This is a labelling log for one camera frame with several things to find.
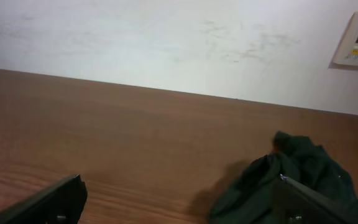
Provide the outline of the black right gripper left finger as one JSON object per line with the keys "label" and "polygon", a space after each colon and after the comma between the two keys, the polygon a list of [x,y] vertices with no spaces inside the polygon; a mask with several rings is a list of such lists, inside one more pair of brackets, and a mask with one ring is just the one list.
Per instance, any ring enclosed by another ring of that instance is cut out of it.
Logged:
{"label": "black right gripper left finger", "polygon": [[71,175],[1,211],[0,224],[77,224],[87,197],[80,175]]}

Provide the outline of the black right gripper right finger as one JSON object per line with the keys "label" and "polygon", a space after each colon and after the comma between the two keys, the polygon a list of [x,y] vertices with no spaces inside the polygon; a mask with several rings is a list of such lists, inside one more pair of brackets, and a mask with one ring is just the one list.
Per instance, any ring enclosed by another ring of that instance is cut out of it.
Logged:
{"label": "black right gripper right finger", "polygon": [[273,213],[283,224],[355,224],[358,219],[339,204],[281,175],[274,181]]}

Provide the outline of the dark green t-shirt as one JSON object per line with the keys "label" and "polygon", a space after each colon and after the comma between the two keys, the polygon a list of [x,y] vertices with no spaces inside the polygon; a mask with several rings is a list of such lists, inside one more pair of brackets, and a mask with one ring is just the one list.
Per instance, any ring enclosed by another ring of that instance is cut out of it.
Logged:
{"label": "dark green t-shirt", "polygon": [[209,223],[278,223],[273,214],[275,179],[289,177],[340,203],[358,218],[358,196],[352,178],[324,148],[306,136],[277,132],[275,152],[252,162],[217,199]]}

